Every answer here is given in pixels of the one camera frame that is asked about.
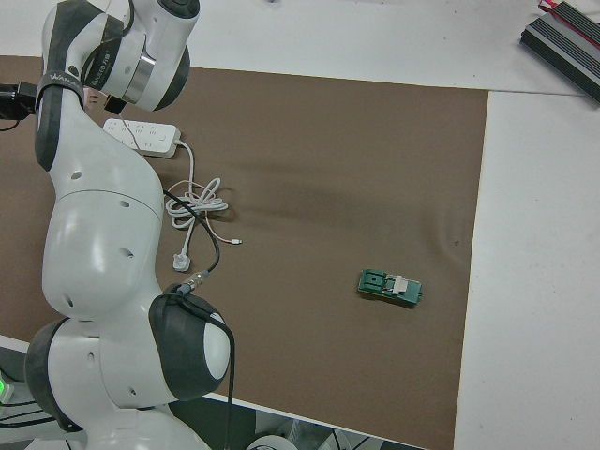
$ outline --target velcro strap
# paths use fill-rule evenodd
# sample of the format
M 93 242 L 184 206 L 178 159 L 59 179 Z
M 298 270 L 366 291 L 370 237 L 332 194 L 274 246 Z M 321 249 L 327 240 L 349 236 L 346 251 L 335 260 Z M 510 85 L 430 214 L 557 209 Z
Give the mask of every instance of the velcro strap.
M 83 107 L 83 84 L 77 78 L 62 70 L 48 70 L 42 75 L 37 85 L 36 110 L 39 108 L 44 90 L 49 86 L 61 86 L 73 91 L 79 96 L 79 101 Z

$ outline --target green electronic module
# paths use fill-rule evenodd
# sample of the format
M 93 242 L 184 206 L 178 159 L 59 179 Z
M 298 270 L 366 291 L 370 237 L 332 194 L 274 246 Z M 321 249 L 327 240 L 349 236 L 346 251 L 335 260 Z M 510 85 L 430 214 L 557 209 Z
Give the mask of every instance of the green electronic module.
M 411 305 L 419 303 L 419 299 L 423 295 L 422 288 L 423 286 L 418 281 L 373 269 L 363 270 L 358 283 L 358 291 L 361 293 L 372 293 Z

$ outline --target brown table surface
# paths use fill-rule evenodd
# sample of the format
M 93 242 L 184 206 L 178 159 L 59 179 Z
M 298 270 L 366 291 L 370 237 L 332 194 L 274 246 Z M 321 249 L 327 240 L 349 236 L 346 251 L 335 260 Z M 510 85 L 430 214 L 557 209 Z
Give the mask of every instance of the brown table surface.
M 0 83 L 35 83 L 39 67 L 0 57 Z M 176 124 L 196 180 L 223 180 L 231 209 L 214 225 L 244 244 L 223 245 L 199 294 L 236 334 L 237 398 L 452 448 L 486 103 L 485 91 L 194 68 L 171 107 L 125 110 Z M 33 123 L 0 135 L 0 334 L 23 340 L 57 316 L 40 289 L 53 188 Z M 166 187 L 188 156 L 152 165 Z M 164 220 L 162 286 L 183 278 L 171 266 L 184 237 Z M 189 254 L 192 269 L 213 258 L 200 228 Z M 422 281 L 421 303 L 360 295 L 363 268 Z

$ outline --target brown paper sheet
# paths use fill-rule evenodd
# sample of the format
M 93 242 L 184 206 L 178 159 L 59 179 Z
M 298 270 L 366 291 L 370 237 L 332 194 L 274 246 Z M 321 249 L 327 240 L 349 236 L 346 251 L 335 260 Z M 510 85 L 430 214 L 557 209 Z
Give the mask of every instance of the brown paper sheet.
M 36 82 L 36 58 L 0 58 L 0 83 Z M 487 92 L 194 68 L 162 112 L 196 180 L 220 176 L 221 263 L 199 294 L 236 335 L 237 398 L 432 449 L 453 445 Z M 94 112 L 97 120 L 107 117 Z M 33 118 L 0 135 L 0 334 L 57 317 L 40 289 L 53 206 Z M 152 161 L 165 187 L 188 156 Z M 164 220 L 162 286 L 185 234 Z M 192 269 L 213 253 L 198 228 Z M 423 282 L 414 309 L 361 296 L 363 268 Z

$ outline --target screw hole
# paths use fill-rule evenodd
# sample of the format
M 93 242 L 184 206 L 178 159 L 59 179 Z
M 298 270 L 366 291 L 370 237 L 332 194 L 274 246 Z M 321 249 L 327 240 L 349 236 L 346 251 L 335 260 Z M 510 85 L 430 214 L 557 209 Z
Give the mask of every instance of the screw hole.
M 121 251 L 121 254 L 123 256 L 127 256 L 128 258 L 133 258 L 133 252 L 131 252 L 131 250 L 129 250 L 128 248 L 121 247 L 121 248 L 119 248 L 119 250 Z

